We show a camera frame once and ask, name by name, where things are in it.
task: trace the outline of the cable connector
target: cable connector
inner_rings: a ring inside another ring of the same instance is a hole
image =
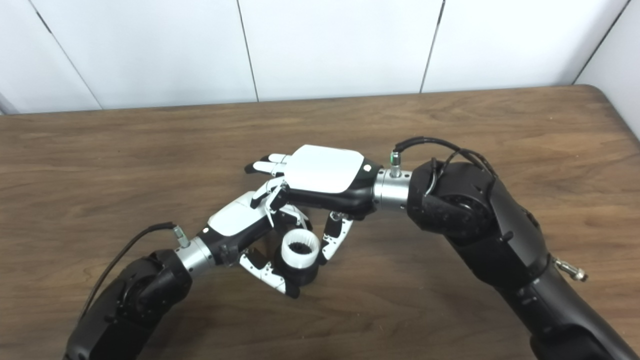
[[[391,173],[390,176],[391,177],[401,177],[402,176],[402,170],[400,169],[400,152],[397,151],[392,151],[391,152]]]
[[[182,228],[179,227],[178,225],[176,225],[173,228],[173,233],[175,234],[175,237],[178,238],[178,242],[180,243],[180,247],[185,249],[185,248],[189,247],[189,245],[191,245],[191,242],[189,242],[189,239],[184,234],[184,231],[182,231]]]
[[[581,268],[573,266],[566,261],[562,261],[557,258],[553,258],[553,262],[558,270],[566,272],[575,281],[585,282],[587,281],[587,279],[589,279],[589,275],[587,275],[587,273]]]

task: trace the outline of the white wall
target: white wall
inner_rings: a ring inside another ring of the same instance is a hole
[[[0,109],[4,112],[100,108],[29,1],[0,1],[0,45]]]
[[[5,112],[565,85],[627,0],[32,1],[52,34],[0,1]]]
[[[240,0],[261,101],[420,90],[442,0]]]
[[[627,0],[449,0],[423,92],[573,83]]]
[[[236,0],[32,0],[103,108],[256,101]]]
[[[640,1],[629,3],[576,81],[597,86],[640,137]]]

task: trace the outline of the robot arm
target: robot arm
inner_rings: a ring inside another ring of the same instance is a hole
[[[127,265],[81,317],[68,339],[65,359],[133,360],[164,314],[187,296],[197,276],[214,266],[237,262],[255,275],[242,259],[248,247],[274,227],[264,207],[250,207],[252,197],[253,192],[248,192],[225,206],[192,240],[174,228],[180,247],[155,251]],[[275,229],[282,233],[287,225],[304,231],[310,227],[308,218],[292,205],[282,206],[275,218]],[[163,229],[174,226],[162,225]],[[251,253],[254,258],[260,255]],[[276,274],[265,271],[258,278],[289,295],[299,292]]]
[[[402,170],[401,153],[421,143],[454,152],[446,161]],[[458,155],[468,162],[452,163]],[[352,220],[378,209],[402,211],[422,230],[444,235],[474,275],[500,293],[531,332],[538,359],[639,360],[559,273],[585,281],[584,271],[552,257],[535,218],[474,151],[440,139],[411,138],[396,145],[385,170],[359,153],[305,145],[293,155],[267,156],[246,171],[275,176],[255,194],[267,198],[267,212],[288,203],[331,211],[322,263],[342,243]]]

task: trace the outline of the black cable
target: black cable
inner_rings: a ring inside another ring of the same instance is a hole
[[[426,136],[416,136],[415,138],[410,138],[410,139],[407,139],[405,141],[397,143],[396,147],[394,148],[394,152],[403,152],[403,151],[407,150],[408,148],[410,148],[412,146],[420,145],[422,143],[435,143],[437,145],[448,147],[449,149],[451,149],[453,151],[459,151],[460,155],[464,156],[464,158],[469,160],[469,162],[471,162],[472,164],[474,164],[475,166],[477,166],[479,168],[484,168],[483,164],[480,161],[478,161],[476,158],[471,156],[468,153],[467,149],[463,149],[463,148],[457,146],[454,143],[448,142],[447,140],[438,139],[438,138],[428,138]]]
[[[131,249],[131,247],[136,242],[138,242],[138,240],[140,240],[140,238],[142,238],[144,235],[146,235],[148,233],[152,233],[152,232],[157,231],[157,230],[171,230],[175,226],[176,225],[173,222],[163,222],[162,224],[151,225],[150,227],[142,230],[140,232],[140,234],[137,234],[136,236],[134,236],[133,239],[129,240],[127,245],[125,245],[125,247],[118,253],[118,255],[116,255],[116,257],[113,258],[113,260],[111,260],[109,265],[107,265],[107,267],[102,272],[102,275],[100,275],[98,280],[95,282],[95,285],[93,285],[93,288],[91,289],[91,292],[89,292],[89,297],[86,299],[86,302],[84,303],[82,311],[80,312],[80,317],[78,318],[78,322],[80,322],[80,320],[82,320],[82,318],[84,318],[84,316],[86,315],[86,312],[89,310],[89,307],[91,307],[91,304],[93,302],[93,298],[95,297],[95,294],[98,292],[98,289],[100,288],[100,285],[102,285],[102,283],[106,279],[107,275],[109,275],[109,272],[111,271],[111,269],[113,269],[113,267],[118,263],[118,261],[120,261],[120,259],[122,259],[122,257],[127,253],[127,251],[129,251],[129,249]]]
[[[493,167],[484,156],[482,156],[476,151],[464,149],[462,147],[457,146],[454,143],[448,142],[447,140],[443,140],[443,139],[429,138],[426,136],[416,136],[415,138],[409,138],[405,141],[397,143],[393,151],[403,152],[412,146],[420,145],[422,143],[435,143],[437,145],[448,147],[449,149],[453,150],[454,153],[451,154],[449,156],[449,159],[447,159],[447,161],[445,162],[445,164],[447,165],[448,165],[448,162],[450,162],[451,159],[453,159],[453,157],[459,154],[459,155],[462,155],[465,159],[469,160],[469,162],[471,162],[475,166],[489,172],[493,177],[498,177]]]

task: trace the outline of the wood grain surface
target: wood grain surface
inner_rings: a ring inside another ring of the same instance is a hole
[[[384,163],[415,135],[483,153],[550,251],[589,272],[573,287],[640,352],[640,147],[598,90],[567,86],[2,116],[0,359],[59,359],[124,243],[169,220],[195,235],[267,179],[247,163],[305,143]],[[320,233],[326,213],[309,213]],[[176,246],[154,233],[115,273]],[[533,359],[528,339],[441,236],[375,213],[298,300],[238,266],[199,278],[140,359]]]

